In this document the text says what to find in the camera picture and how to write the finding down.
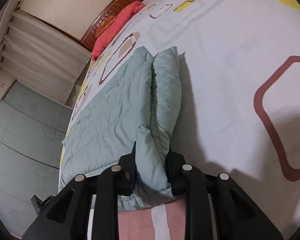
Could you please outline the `beige striped curtain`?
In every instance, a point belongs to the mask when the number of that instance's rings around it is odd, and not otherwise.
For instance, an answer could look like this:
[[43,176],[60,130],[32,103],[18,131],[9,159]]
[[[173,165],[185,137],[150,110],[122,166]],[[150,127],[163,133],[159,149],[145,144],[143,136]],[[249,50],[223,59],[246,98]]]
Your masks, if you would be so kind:
[[22,10],[12,16],[4,36],[1,68],[29,89],[66,104],[91,53]]

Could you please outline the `orange cushion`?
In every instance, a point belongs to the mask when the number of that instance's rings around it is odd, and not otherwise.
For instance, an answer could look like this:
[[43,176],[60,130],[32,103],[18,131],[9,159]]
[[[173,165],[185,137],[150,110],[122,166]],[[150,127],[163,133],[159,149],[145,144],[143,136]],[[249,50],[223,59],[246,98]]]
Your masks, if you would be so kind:
[[111,15],[103,23],[101,23],[95,31],[95,38],[98,38],[102,33],[104,33],[106,29],[113,24],[116,18],[117,15]]

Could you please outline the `patterned white bed sheet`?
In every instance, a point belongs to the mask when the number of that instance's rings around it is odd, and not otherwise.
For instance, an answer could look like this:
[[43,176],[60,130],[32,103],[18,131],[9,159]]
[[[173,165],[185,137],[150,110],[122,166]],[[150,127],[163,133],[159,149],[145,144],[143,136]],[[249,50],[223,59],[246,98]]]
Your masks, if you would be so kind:
[[182,102],[172,148],[229,174],[284,239],[300,238],[300,1],[145,0],[96,40],[71,122],[136,48],[175,46]]

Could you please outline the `red pillow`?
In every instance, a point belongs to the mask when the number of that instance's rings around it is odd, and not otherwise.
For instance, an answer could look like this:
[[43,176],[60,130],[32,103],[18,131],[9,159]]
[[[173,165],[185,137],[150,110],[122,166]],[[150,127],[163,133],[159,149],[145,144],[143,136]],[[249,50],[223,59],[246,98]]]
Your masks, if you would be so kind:
[[123,8],[117,15],[110,16],[111,20],[98,33],[98,37],[96,38],[93,51],[91,53],[92,61],[97,60],[114,37],[120,32],[123,26],[145,6],[146,5],[140,1],[135,1]]

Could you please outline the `light green puffer coat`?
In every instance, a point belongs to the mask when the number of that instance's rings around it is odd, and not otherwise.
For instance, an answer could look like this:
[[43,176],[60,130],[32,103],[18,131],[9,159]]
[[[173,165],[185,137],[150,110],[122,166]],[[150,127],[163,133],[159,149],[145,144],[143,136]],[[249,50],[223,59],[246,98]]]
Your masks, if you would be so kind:
[[181,107],[176,47],[151,55],[137,48],[80,111],[63,140],[59,187],[77,174],[94,175],[135,153],[133,193],[118,199],[120,211],[173,200],[165,159]]

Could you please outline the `frosted glass sliding wardrobe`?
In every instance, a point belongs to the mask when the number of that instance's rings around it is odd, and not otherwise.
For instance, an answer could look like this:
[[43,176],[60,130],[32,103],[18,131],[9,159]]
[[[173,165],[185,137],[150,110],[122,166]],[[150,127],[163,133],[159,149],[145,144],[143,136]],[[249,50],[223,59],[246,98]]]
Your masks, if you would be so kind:
[[0,219],[21,237],[37,217],[31,198],[58,193],[72,111],[15,82],[0,101]]

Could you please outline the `wooden headboard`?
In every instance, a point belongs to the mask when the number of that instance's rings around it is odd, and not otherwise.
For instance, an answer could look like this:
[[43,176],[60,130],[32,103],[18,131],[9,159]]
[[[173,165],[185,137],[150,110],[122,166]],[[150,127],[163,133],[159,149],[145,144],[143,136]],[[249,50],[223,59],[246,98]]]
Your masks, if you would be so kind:
[[104,10],[97,16],[91,26],[87,29],[85,34],[80,40],[81,45],[89,51],[93,50],[96,38],[97,28],[105,22],[105,20],[111,15],[117,15],[123,8],[128,6],[134,1],[144,1],[144,0],[113,0],[111,1]]

